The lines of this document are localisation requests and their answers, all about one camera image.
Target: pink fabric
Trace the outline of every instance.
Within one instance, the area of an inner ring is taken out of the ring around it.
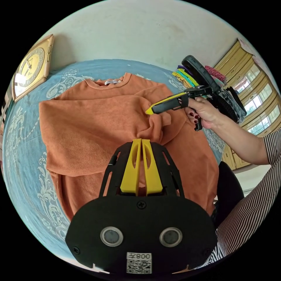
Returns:
[[[214,68],[206,65],[205,69],[208,71],[208,73],[212,76],[215,76],[217,79],[222,81],[223,83],[226,81],[226,77],[222,75],[219,71],[215,70]]]

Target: black chair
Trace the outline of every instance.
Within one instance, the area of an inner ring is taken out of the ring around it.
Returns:
[[[217,203],[213,215],[216,228],[226,219],[233,208],[244,198],[241,185],[234,172],[225,163],[219,164],[219,179],[217,184]]]

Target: clothing label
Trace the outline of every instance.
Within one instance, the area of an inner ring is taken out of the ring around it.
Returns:
[[[105,82],[105,85],[108,85],[108,84],[111,84],[111,83],[114,83],[114,84],[117,84],[119,81],[117,81],[117,80],[107,80],[106,82]]]
[[[151,274],[152,255],[151,253],[127,253],[127,273]]]

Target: bed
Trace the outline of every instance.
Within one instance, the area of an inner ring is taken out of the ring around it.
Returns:
[[[73,258],[64,239],[69,226],[46,170],[46,147],[41,139],[38,103],[62,94],[84,79],[121,77],[125,72],[165,83],[174,93],[184,86],[172,71],[120,59],[78,62],[50,73],[47,81],[30,94],[12,102],[6,114],[3,135],[4,180],[19,216],[32,234],[56,256]],[[205,130],[209,145],[220,163],[224,142]]]

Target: striped shirt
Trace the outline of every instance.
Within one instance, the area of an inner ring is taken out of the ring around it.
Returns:
[[[281,186],[281,128],[263,140],[271,168],[220,224],[215,249],[197,268],[214,263],[240,248],[256,232],[272,207]]]

